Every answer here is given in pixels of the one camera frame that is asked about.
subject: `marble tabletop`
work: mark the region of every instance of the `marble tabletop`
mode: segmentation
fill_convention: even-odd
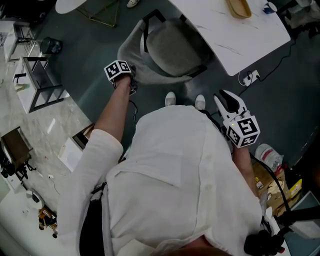
[[[87,0],[57,0],[55,10],[58,14],[66,14],[77,9]]]
[[[229,76],[290,41],[276,13],[265,14],[267,0],[247,0],[252,16],[232,17],[226,0],[170,0],[198,30]]]

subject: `hand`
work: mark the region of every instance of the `hand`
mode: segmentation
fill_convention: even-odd
[[[131,83],[131,78],[128,74],[122,75],[120,78],[118,78],[115,81],[115,86],[118,87],[124,87],[124,88],[129,88]]]

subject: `white shirt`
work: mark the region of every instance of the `white shirt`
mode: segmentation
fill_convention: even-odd
[[[70,252],[79,253],[90,193],[106,180],[102,207],[108,203],[110,222],[102,216],[102,229],[111,229],[115,255],[163,255],[202,235],[231,255],[246,255],[262,210],[204,114],[169,106],[145,115],[127,159],[117,164],[122,152],[110,134],[92,132],[58,205],[58,237]]]

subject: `white sneaker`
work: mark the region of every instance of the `white sneaker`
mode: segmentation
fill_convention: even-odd
[[[196,110],[204,110],[206,108],[206,100],[202,94],[199,94],[195,98],[194,107]]]
[[[129,0],[129,2],[127,3],[126,7],[128,7],[128,8],[135,7],[139,3],[139,1],[140,0]]]
[[[174,94],[174,92],[170,91],[165,96],[164,104],[166,107],[176,105],[176,95]]]

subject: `gray chair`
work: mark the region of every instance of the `gray chair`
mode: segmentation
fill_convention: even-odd
[[[162,23],[149,34],[149,19],[156,16]],[[141,53],[144,51],[161,72],[150,68]],[[175,84],[191,80],[207,69],[212,51],[186,23],[185,18],[166,20],[156,9],[140,20],[118,50],[118,59],[125,60],[135,71],[141,84]]]

